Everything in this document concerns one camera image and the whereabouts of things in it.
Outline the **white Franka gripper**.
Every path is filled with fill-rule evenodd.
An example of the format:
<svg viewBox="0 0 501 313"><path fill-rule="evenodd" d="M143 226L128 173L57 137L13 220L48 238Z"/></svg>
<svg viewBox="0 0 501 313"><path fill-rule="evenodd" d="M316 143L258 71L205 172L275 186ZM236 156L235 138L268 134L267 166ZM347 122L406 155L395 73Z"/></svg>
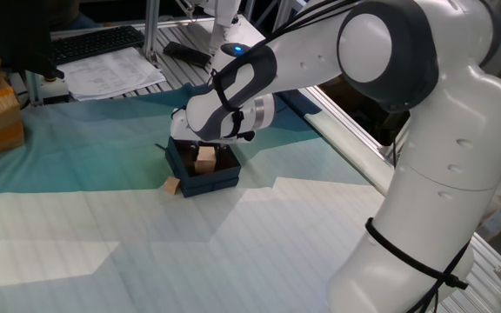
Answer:
<svg viewBox="0 0 501 313"><path fill-rule="evenodd" d="M217 143L216 156L221 157L225 150L225 144L250 143L256 136L255 131L240 133L234 137L221 137L215 140L203 140L188 125L186 121L186 110L175 109L171 115L170 136L178 141L190 141L191 149L198 152L198 142Z"/></svg>

